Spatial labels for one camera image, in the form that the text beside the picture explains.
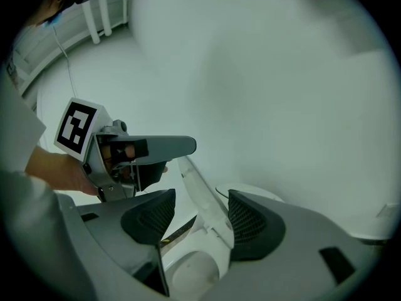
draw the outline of toilet bowl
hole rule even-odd
[[[196,301],[228,271],[234,233],[218,194],[187,158],[178,159],[187,192],[198,209],[189,234],[163,257],[170,297]]]

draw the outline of person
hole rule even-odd
[[[73,0],[42,0],[36,11],[25,22],[25,26],[39,26],[51,23],[62,11],[70,7]],[[12,81],[15,73],[9,72]],[[106,169],[110,172],[110,146],[101,148]],[[127,157],[135,158],[135,148],[130,145],[125,149]],[[97,188],[87,179],[80,162],[68,154],[50,153],[36,146],[26,166],[25,173],[46,181],[53,190],[81,191],[97,195]]]

